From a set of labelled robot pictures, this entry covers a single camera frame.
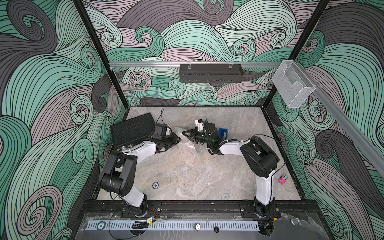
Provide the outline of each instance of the black frame post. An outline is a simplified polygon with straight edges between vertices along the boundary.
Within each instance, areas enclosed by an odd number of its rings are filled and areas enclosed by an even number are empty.
[[[72,0],[72,1],[75,5],[80,17],[81,17],[81,20],[83,21],[85,28],[87,29],[89,37],[91,38],[91,41],[93,42],[93,44],[96,48],[96,51],[97,51],[97,53],[101,59],[101,62],[103,63],[105,69],[107,70],[107,74],[109,76],[109,79],[111,80],[113,86],[115,87],[116,92],[118,93],[118,96],[119,96],[119,98],[120,98],[120,100],[121,100],[121,102],[125,108],[126,113],[129,112],[129,109],[130,109],[129,104],[128,104],[127,100],[125,99],[124,93],[120,87],[119,81],[118,81],[115,73],[109,67],[108,57],[105,54],[103,47],[101,46],[100,40],[96,34],[96,30],[91,23],[91,19],[89,18],[87,11],[85,10],[85,6],[83,4],[83,1],[82,0]]]
[[[304,47],[304,44],[307,42],[309,37],[311,36],[313,30],[315,29],[317,22],[319,21],[321,15],[325,11],[325,8],[327,7],[330,0],[320,0],[317,4],[311,18],[308,20],[307,25],[305,26],[305,29],[301,36],[299,37],[299,40],[297,41],[295,47],[293,48],[288,60],[296,60],[297,56],[299,56],[299,53],[301,49]],[[268,105],[271,103],[272,98],[274,97],[275,93],[277,92],[277,89],[275,86],[272,87],[271,91],[269,92],[267,98],[264,101],[263,109],[266,109]]]
[[[293,183],[295,184],[295,187],[296,187],[296,190],[297,190],[297,193],[299,194],[300,198],[302,200],[304,199],[307,199],[306,195],[305,195],[305,192],[303,190],[303,188],[301,187],[301,184],[299,182],[299,178],[297,177],[295,171],[293,170],[293,167],[291,165],[291,163],[289,162],[288,160],[288,156],[285,152],[285,150],[282,148],[282,144],[280,142],[280,139],[279,137],[277,136],[277,133],[275,131],[275,129],[273,128],[273,125],[272,125],[272,122],[271,122],[271,119],[269,118],[267,112],[266,112],[266,109],[262,108],[262,112],[263,112],[263,115],[265,117],[265,120],[269,126],[269,129],[271,130],[272,132],[272,136],[273,138],[275,139],[275,141],[277,142],[276,145],[277,147],[279,148],[280,150],[280,153],[281,153],[281,156],[283,157],[284,159],[284,162],[285,162],[285,165],[288,169],[288,172],[290,173],[291,177],[292,177],[292,180],[293,180]]]

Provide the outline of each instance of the aluminum rail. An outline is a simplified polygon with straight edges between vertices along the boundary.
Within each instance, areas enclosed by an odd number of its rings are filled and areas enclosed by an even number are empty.
[[[178,68],[180,64],[240,64],[243,68],[278,68],[279,62],[159,62],[159,61],[114,61],[109,62],[111,68]]]
[[[312,86],[313,80],[307,71],[302,65],[298,65],[298,69],[301,69],[301,71],[298,71],[298,75],[303,80],[304,84]],[[355,146],[360,150],[364,157],[368,159],[369,163],[371,163],[381,176],[384,177],[384,156],[380,150],[372,144],[367,136],[365,136],[352,120],[334,103],[321,86],[317,85],[313,94],[320,100],[336,122],[338,122],[342,129],[352,139]]]

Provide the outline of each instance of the blue poker chip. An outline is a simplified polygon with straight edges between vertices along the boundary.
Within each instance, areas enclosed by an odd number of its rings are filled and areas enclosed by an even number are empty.
[[[107,224],[106,224],[105,221],[100,221],[100,222],[97,223],[96,228],[97,228],[97,230],[101,231],[101,230],[103,230],[105,228],[106,225]]]
[[[152,184],[152,188],[153,188],[153,189],[158,189],[158,188],[159,188],[159,183],[158,183],[158,182],[154,182],[154,183]]]

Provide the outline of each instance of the red wire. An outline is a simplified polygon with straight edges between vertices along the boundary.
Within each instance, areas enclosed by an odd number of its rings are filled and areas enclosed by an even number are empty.
[[[157,218],[157,213],[155,212],[155,210],[153,210],[153,209],[150,209],[150,210],[152,210],[152,211],[153,211],[153,213],[155,213],[155,215],[156,215],[156,218]]]

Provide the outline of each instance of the slotted metal strip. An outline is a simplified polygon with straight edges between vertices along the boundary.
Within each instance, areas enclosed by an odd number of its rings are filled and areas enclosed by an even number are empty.
[[[113,230],[134,230],[132,229],[133,220],[91,220],[88,222],[85,230],[107,230],[108,226],[111,231]],[[259,227],[257,221],[235,221],[235,220],[223,220],[223,221],[203,221],[203,220],[158,220],[154,222],[147,231],[151,230],[181,230],[181,231],[194,231],[194,226],[200,224],[200,231],[213,231],[215,227],[218,227],[220,231],[258,231]]]

